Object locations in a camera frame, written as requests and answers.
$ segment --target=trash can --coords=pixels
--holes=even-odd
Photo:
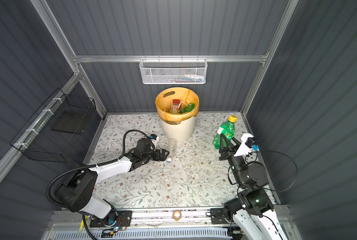
[[[183,114],[171,114],[164,111],[171,107],[173,99],[181,100],[185,106],[194,103],[195,108],[189,113]],[[156,108],[165,136],[176,138],[178,142],[188,140],[193,134],[198,107],[198,96],[187,88],[168,88],[158,94]]]

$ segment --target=corrugated wall panel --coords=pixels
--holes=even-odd
[[[143,84],[138,63],[82,63],[108,112],[156,111],[164,89],[189,88],[201,111],[240,110],[260,63],[209,63],[205,84]]]
[[[0,159],[33,112],[73,72],[28,1],[0,1]],[[71,94],[85,96],[80,84]],[[0,183],[0,239],[40,239],[55,209],[45,188],[61,172],[82,163],[100,116],[83,132],[68,164],[22,156]]]
[[[47,2],[77,55],[260,55],[287,1]]]
[[[29,1],[0,1],[0,159],[73,72]]]
[[[248,120],[299,166],[279,195],[304,239],[357,239],[357,1],[300,1]],[[292,164],[263,156],[287,187]]]

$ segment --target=robotic arm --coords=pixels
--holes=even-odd
[[[242,189],[237,190],[237,198],[224,203],[226,219],[235,222],[250,240],[286,240],[273,204],[262,188],[269,183],[265,167],[257,161],[245,162],[243,157],[259,151],[257,139],[245,133],[241,137],[243,144],[232,139],[234,146],[224,134],[220,136],[219,159],[229,162],[238,188]]]
[[[93,215],[102,225],[114,226],[118,219],[116,208],[109,202],[92,195],[95,185],[111,176],[133,171],[149,161],[165,161],[169,152],[165,149],[156,150],[158,140],[159,137],[152,134],[149,139],[138,140],[137,146],[117,161],[76,170],[65,175],[54,191],[55,196],[71,212]]]

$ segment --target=yellow bottle cap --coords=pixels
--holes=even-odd
[[[235,115],[230,115],[228,118],[229,122],[236,122],[237,121],[237,117]]]

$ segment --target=floral tabletop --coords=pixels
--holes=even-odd
[[[177,144],[172,163],[150,161],[134,171],[110,177],[95,186],[94,195],[116,208],[220,206],[236,196],[230,185],[228,161],[220,161],[213,147],[217,128],[229,115],[238,117],[235,136],[247,132],[240,113],[198,113],[192,137]],[[109,161],[121,154],[123,134],[137,129],[160,137],[157,149],[167,145],[157,114],[108,115],[90,164]],[[142,138],[138,132],[126,137],[126,152]]]

